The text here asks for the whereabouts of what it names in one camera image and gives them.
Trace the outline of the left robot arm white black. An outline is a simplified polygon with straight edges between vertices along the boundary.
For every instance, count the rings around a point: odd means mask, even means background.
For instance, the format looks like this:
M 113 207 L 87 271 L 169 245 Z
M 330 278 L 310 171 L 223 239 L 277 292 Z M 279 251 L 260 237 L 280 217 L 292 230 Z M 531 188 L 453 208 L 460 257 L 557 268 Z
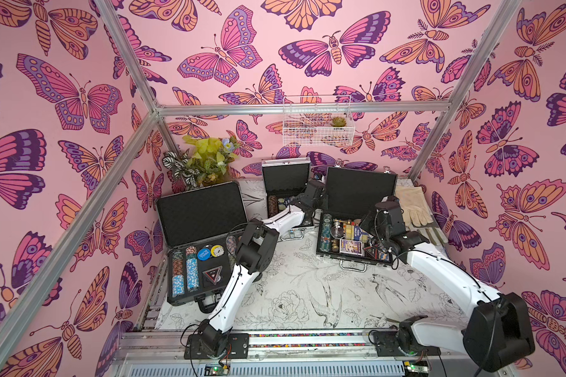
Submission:
M 251 220 L 237 242 L 231 279 L 210 316 L 203 320 L 197 335 L 204 352 L 221 355 L 229 346 L 229 334 L 237 311 L 255 279 L 270 265 L 281 234 L 311 219 L 319 208 L 325 184 L 311 179 L 286 210 L 263 221 Z

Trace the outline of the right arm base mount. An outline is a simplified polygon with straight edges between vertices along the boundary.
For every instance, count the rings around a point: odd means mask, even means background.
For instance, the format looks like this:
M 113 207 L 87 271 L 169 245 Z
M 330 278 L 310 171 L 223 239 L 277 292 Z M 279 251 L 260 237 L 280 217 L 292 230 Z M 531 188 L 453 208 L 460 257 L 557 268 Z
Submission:
M 419 345 L 410 340 L 405 331 L 398 331 L 397 329 L 371 330 L 368 339 L 375 347 L 379 357 L 419 358 L 442 355 L 440 348 Z

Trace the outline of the small silver poker case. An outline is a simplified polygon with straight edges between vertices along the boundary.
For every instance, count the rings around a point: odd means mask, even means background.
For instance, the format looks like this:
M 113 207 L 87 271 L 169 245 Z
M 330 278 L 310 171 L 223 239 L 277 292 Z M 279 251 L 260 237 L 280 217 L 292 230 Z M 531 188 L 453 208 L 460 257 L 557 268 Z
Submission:
M 308 158 L 267 160 L 261 165 L 267 194 L 267 217 L 271 218 L 289 206 L 291 199 L 305 190 L 311 163 Z

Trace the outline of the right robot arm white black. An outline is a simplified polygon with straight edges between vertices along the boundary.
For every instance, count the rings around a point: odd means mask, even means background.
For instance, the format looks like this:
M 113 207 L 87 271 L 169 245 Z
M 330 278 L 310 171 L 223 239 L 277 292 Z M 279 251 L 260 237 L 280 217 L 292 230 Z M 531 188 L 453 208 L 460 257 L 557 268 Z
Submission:
M 375 204 L 360 226 L 375 236 L 396 262 L 429 278 L 468 317 L 466 324 L 425 315 L 401 321 L 396 342 L 403 353 L 420 353 L 428 347 L 451 350 L 468 355 L 479 371 L 486 372 L 497 372 L 534 353 L 526 302 L 515 293 L 503 294 L 484 284 L 419 232 L 408 232 L 396 197 Z

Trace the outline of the medium black poker case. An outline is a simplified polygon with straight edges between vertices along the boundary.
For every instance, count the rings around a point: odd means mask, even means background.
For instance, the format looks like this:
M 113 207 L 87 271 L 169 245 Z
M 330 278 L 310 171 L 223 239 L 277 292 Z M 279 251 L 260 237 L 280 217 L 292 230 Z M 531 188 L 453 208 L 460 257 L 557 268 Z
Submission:
M 337 259 L 341 262 L 355 262 L 363 265 L 392 265 L 391 254 L 374 245 L 364 247 L 359 254 L 348 254 L 338 246 L 330 232 L 326 232 L 326 220 L 354 222 L 359 219 L 374 219 L 375 205 L 385 197 L 391 196 L 396 188 L 398 175 L 392 172 L 364 171 L 342 167 L 328 167 L 325 176 L 325 191 L 319 223 L 319 236 L 316 254 Z

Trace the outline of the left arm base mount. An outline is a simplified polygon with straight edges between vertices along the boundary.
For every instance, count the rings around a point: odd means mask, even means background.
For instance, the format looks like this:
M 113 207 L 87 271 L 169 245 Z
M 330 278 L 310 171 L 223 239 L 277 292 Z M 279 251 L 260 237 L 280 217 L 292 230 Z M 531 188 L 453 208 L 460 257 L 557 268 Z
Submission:
M 216 336 L 215 339 L 210 339 L 204 335 L 192 334 L 186 341 L 184 359 L 246 359 L 248 351 L 248 333 L 230 333 L 224 336 Z

